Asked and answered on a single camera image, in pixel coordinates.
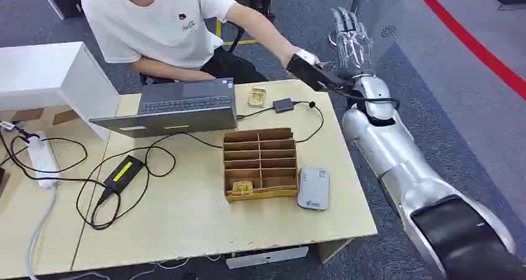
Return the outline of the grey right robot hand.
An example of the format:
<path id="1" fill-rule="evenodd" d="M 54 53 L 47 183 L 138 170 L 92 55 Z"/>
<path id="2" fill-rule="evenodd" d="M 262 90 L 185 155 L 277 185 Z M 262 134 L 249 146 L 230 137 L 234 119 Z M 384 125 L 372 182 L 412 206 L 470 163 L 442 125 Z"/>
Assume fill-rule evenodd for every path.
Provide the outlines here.
<path id="1" fill-rule="evenodd" d="M 331 8 L 329 43 L 337 51 L 336 68 L 349 74 L 372 74 L 372 40 L 358 17 L 343 7 Z"/>

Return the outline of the person's left hand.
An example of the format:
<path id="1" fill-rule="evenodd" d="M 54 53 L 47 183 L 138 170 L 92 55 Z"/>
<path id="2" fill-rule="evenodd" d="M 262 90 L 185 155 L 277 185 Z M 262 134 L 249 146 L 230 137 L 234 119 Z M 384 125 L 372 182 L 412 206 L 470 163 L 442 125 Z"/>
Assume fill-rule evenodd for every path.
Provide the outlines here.
<path id="1" fill-rule="evenodd" d="M 302 48 L 299 48 L 299 47 L 293 47 L 292 50 L 290 52 L 288 52 L 285 55 L 285 58 L 281 61 L 283 67 L 287 68 L 288 64 L 290 63 L 292 58 L 295 57 L 295 56 L 300 57 L 301 59 L 305 60 L 310 65 L 318 65 L 318 64 L 320 64 L 319 58 L 316 55 L 314 55 L 313 53 L 308 52 L 308 51 L 306 51 L 306 50 L 304 50 Z"/>

